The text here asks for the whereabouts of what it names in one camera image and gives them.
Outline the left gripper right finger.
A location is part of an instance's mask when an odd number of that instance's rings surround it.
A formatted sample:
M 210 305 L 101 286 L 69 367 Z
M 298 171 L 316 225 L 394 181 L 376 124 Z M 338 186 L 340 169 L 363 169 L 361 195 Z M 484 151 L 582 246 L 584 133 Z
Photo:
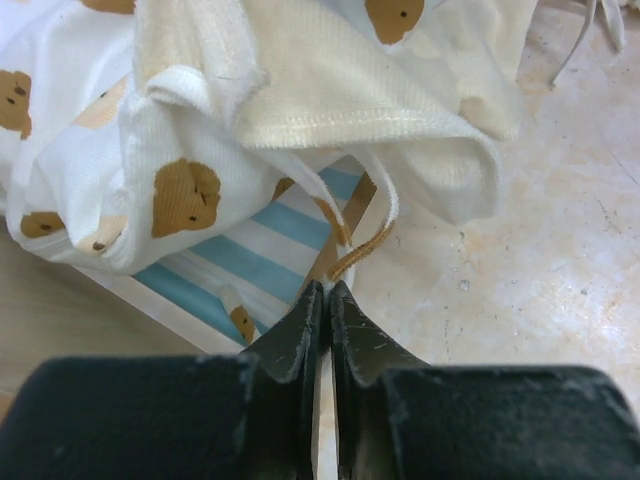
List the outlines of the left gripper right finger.
M 639 426 L 579 365 L 431 365 L 328 297 L 342 479 L 635 479 Z

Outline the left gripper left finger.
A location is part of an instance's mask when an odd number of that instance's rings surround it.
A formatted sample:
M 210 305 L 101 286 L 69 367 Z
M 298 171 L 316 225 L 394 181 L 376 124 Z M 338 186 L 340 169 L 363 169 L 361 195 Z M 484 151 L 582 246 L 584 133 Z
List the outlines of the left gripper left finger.
M 238 354 L 42 363 L 2 421 L 2 477 L 315 478 L 323 296 Z

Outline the wooden pet bed frame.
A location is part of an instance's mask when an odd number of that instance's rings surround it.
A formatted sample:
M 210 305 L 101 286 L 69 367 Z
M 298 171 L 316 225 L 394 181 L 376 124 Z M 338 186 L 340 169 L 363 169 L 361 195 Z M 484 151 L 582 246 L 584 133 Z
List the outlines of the wooden pet bed frame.
M 327 241 L 307 279 L 335 257 Z M 238 352 L 237 343 L 135 280 L 63 264 L 1 236 L 1 401 L 47 359 L 66 355 Z

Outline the bear print white cushion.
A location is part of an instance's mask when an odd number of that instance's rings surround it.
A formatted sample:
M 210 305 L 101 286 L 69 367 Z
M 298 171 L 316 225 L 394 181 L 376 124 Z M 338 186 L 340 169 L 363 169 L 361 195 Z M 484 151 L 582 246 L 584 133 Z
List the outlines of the bear print white cushion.
M 301 188 L 351 281 L 401 195 L 492 216 L 532 1 L 5 1 L 1 214 L 132 274 Z

